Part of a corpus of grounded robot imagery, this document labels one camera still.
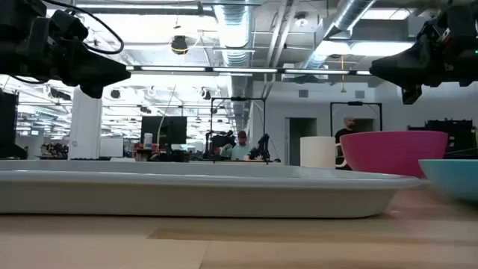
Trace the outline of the black monitor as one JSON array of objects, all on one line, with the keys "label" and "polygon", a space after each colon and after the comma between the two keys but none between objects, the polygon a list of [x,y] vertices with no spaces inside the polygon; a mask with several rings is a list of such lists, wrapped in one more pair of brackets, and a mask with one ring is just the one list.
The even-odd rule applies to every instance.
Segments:
[{"label": "black monitor", "polygon": [[144,134],[153,133],[152,149],[160,145],[162,148],[173,144],[186,144],[187,118],[147,116],[141,119],[140,143],[143,146]]}]

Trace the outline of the grey plastic tray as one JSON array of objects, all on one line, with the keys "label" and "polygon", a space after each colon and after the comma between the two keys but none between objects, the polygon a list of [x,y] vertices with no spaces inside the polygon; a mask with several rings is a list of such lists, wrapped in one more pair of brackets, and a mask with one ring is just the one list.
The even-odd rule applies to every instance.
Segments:
[{"label": "grey plastic tray", "polygon": [[0,214],[358,218],[410,176],[257,164],[0,161]]}]

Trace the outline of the person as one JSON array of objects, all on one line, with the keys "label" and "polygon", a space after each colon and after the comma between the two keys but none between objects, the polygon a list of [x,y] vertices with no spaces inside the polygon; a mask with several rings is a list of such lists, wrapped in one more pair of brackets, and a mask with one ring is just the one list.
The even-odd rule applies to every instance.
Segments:
[{"label": "person", "polygon": [[226,144],[220,150],[222,157],[230,158],[233,161],[244,160],[250,153],[252,147],[248,144],[247,134],[245,131],[238,132],[238,142],[232,146],[230,143]]},{"label": "person", "polygon": [[335,133],[335,142],[340,143],[340,138],[343,135],[350,135],[356,133],[357,131],[355,130],[355,125],[356,122],[353,117],[344,118],[344,127]]}]

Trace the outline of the slanted silver ceiling duct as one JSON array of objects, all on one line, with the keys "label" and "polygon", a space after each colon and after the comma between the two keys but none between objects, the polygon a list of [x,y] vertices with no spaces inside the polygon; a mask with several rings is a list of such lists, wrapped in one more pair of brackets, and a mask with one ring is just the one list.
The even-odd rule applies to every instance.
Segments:
[{"label": "slanted silver ceiling duct", "polygon": [[332,41],[329,39],[337,34],[348,34],[350,39],[353,27],[375,4],[377,0],[340,0],[336,12],[321,19],[314,33],[316,47],[302,62],[300,69],[319,69],[325,60],[333,55]]}]

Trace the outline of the black equipment cabinet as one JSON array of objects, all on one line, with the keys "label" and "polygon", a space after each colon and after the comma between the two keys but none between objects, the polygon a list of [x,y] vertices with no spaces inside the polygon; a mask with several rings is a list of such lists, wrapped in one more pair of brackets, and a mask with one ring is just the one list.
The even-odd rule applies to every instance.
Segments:
[{"label": "black equipment cabinet", "polygon": [[478,127],[473,120],[428,120],[424,126],[407,126],[407,129],[447,133],[446,159],[478,159]]}]

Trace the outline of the round black ceiling device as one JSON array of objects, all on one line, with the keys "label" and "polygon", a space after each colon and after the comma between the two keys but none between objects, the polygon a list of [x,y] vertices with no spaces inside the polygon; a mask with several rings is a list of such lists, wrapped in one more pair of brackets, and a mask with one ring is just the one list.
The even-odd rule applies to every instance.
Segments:
[{"label": "round black ceiling device", "polygon": [[184,35],[176,35],[170,44],[171,50],[177,55],[185,55],[188,50],[187,38]]}]

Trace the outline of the black frame stand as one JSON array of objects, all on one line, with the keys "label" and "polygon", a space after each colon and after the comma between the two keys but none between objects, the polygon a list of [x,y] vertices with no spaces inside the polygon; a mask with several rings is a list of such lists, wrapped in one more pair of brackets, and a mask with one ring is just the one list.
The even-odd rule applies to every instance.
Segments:
[{"label": "black frame stand", "polygon": [[[214,110],[216,109],[216,106],[214,105],[214,102],[216,100],[220,100],[221,102],[224,102],[224,101],[230,101],[230,102],[247,102],[247,101],[251,101],[251,102],[254,102],[254,101],[262,101],[263,105],[262,105],[262,132],[263,132],[263,135],[266,134],[266,99],[265,98],[249,98],[249,97],[243,97],[243,96],[233,96],[233,97],[212,97],[211,98],[211,104],[210,104],[210,120],[209,120],[209,123],[210,123],[210,127],[209,127],[209,131],[214,131],[213,130],[213,116],[214,116]],[[271,160],[269,161],[263,161],[265,162],[266,164],[269,164],[269,163],[272,163]]]},{"label": "black frame stand", "polygon": [[361,102],[361,101],[348,101],[348,102],[330,102],[329,103],[329,133],[331,136],[335,134],[333,130],[333,106],[334,105],[347,105],[347,106],[363,106],[366,105],[371,109],[371,105],[376,105],[379,109],[379,131],[383,131],[383,116],[382,116],[382,103],[381,102]]}]

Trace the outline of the white mug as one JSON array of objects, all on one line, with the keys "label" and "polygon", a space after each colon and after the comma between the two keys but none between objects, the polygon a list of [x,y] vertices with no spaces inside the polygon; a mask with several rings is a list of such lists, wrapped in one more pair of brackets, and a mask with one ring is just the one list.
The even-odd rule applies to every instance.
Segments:
[{"label": "white mug", "polygon": [[346,167],[346,160],[336,164],[337,151],[340,147],[333,137],[301,137],[300,166],[329,170]]}]

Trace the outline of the white pillar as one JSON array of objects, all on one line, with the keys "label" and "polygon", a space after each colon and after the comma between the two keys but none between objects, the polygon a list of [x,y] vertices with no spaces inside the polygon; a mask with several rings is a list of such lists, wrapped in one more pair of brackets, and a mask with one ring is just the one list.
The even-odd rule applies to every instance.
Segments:
[{"label": "white pillar", "polygon": [[69,134],[69,159],[97,159],[100,153],[102,100],[93,99],[80,87],[73,91]]}]

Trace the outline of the pink bowl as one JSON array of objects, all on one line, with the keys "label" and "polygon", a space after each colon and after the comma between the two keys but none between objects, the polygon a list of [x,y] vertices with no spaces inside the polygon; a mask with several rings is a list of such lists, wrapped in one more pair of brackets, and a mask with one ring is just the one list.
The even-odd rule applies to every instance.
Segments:
[{"label": "pink bowl", "polygon": [[423,178],[421,159],[442,159],[448,134],[437,131],[358,132],[340,138],[347,164],[354,171]]}]

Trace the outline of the blue plate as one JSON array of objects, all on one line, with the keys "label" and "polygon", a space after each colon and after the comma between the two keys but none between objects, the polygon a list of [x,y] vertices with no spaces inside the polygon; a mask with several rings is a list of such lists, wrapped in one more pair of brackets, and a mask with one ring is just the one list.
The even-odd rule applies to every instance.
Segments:
[{"label": "blue plate", "polygon": [[443,195],[478,203],[478,159],[421,159],[419,165]]}]

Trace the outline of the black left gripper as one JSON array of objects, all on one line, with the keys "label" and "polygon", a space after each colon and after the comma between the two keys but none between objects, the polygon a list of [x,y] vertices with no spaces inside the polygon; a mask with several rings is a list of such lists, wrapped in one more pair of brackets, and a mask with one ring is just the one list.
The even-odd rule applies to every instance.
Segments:
[{"label": "black left gripper", "polygon": [[131,78],[125,64],[90,52],[76,37],[61,37],[53,22],[24,22],[14,28],[14,37],[17,80],[41,84],[57,79],[80,84],[84,94],[101,99],[103,87]]}]

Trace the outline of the dark doorway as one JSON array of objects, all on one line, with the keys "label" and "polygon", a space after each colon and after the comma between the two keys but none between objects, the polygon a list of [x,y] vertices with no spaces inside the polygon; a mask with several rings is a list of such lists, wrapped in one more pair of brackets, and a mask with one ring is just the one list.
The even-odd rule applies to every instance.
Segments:
[{"label": "dark doorway", "polygon": [[315,118],[288,118],[288,138],[286,139],[288,164],[300,165],[300,138],[317,135]]}]

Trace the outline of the ribbed silver ceiling duct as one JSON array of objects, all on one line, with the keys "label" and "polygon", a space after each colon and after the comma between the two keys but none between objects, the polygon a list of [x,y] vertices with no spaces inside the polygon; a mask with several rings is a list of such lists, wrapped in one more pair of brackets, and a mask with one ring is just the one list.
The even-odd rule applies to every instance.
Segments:
[{"label": "ribbed silver ceiling duct", "polygon": [[[214,6],[218,21],[219,41],[227,50],[222,52],[226,67],[250,67],[251,52],[246,52],[252,44],[253,9],[250,6],[227,4]],[[250,97],[252,94],[252,77],[231,77],[231,97]],[[249,120],[249,101],[232,102],[235,125],[238,131],[246,128]]]}]

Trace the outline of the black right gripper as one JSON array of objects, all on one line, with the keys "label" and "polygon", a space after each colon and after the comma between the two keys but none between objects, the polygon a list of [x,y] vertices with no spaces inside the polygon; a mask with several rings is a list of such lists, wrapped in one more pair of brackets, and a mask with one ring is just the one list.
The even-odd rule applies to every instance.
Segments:
[{"label": "black right gripper", "polygon": [[403,87],[403,104],[413,105],[422,95],[419,84],[425,76],[425,85],[444,82],[470,85],[478,81],[478,37],[445,41],[436,38],[426,45],[417,43],[405,51],[372,61],[369,72]]}]

